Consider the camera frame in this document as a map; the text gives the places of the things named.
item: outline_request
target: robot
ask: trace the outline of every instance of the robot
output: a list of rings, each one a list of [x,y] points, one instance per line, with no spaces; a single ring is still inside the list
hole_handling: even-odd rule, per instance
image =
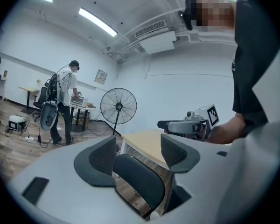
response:
[[[49,127],[46,117],[54,120],[58,112],[50,100],[54,85],[48,90],[44,128]],[[204,142],[218,121],[214,105],[208,105],[188,112],[184,120],[158,123],[168,131],[160,136],[161,153],[173,175],[164,214],[152,223],[238,221],[274,179],[280,165],[280,121],[253,130],[231,146]],[[197,140],[202,130],[204,136]],[[196,140],[185,138],[187,134]],[[112,176],[98,170],[112,172],[115,143],[114,136],[107,136],[54,149],[21,171],[7,188],[38,223],[143,224],[147,221],[117,193]]]

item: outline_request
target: person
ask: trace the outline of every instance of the person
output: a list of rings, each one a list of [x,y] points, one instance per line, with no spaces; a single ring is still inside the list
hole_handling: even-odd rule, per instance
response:
[[[206,142],[232,143],[267,122],[252,87],[280,49],[280,38],[257,0],[186,0],[182,18],[189,30],[196,26],[233,29],[238,47],[232,60],[233,111],[227,123],[215,126]]]
[[[57,81],[57,106],[59,112],[62,114],[64,122],[65,122],[65,141],[66,145],[69,145],[74,141],[74,137],[70,135],[71,129],[71,118],[70,118],[70,96],[69,89],[73,90],[75,98],[78,98],[77,91],[77,77],[76,74],[79,70],[79,62],[71,61],[69,66],[63,69],[60,69],[57,73],[58,81]],[[58,116],[51,128],[51,138],[53,140],[53,144],[57,144],[62,140],[61,136],[57,131],[57,123]]]

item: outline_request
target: black sleeve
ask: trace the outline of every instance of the black sleeve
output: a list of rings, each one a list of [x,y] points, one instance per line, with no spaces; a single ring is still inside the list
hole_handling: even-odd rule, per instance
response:
[[[232,110],[236,113],[241,113],[241,103],[240,103],[240,100],[239,100],[238,87],[237,87],[235,82],[234,82],[234,95],[233,95]]]

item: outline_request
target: white wall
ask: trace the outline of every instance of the white wall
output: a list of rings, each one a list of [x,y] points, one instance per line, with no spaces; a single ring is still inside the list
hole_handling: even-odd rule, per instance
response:
[[[214,103],[220,124],[233,115],[233,45],[220,43],[182,44],[177,49],[152,55],[147,78],[146,56],[120,66],[113,88],[133,93],[137,112],[118,125],[121,134],[157,128],[159,120],[183,119],[187,111]]]
[[[82,38],[52,24],[14,10],[2,25],[0,40],[2,64],[8,71],[5,97],[26,104],[27,93],[19,86],[41,88],[47,79],[72,60],[80,63],[78,90],[99,108],[102,96],[117,75],[116,62]],[[94,82],[98,69],[108,73],[105,85]]]

